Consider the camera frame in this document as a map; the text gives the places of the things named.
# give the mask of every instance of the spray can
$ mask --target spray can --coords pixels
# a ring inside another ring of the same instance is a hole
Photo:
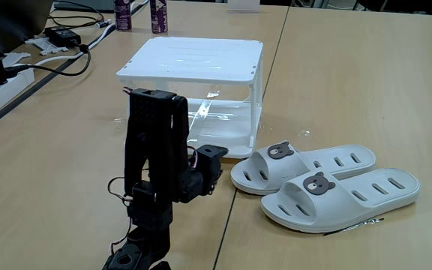
[[[117,30],[131,30],[132,25],[130,0],[114,0],[114,16]]]
[[[166,0],[149,0],[151,6],[151,30],[155,34],[168,32]]]

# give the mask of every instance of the bear face logo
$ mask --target bear face logo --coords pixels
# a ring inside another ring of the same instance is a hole
[[[272,159],[281,159],[288,155],[294,154],[294,151],[288,146],[289,142],[282,142],[268,148],[268,156]]]
[[[314,176],[310,176],[303,181],[304,188],[314,195],[322,195],[326,191],[334,188],[335,183],[328,181],[323,176],[323,172],[317,172]]]

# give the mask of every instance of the power adapter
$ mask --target power adapter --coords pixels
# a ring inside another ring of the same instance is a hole
[[[58,47],[76,47],[81,44],[81,37],[64,26],[54,26],[44,29],[44,34],[52,44]]]

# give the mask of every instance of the laptop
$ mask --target laptop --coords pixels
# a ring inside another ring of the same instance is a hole
[[[9,53],[39,35],[53,0],[0,0],[0,54]]]

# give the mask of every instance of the shelf top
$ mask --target shelf top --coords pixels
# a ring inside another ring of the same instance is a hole
[[[148,40],[116,73],[123,82],[166,80],[247,85],[255,80],[263,42],[190,37]]]

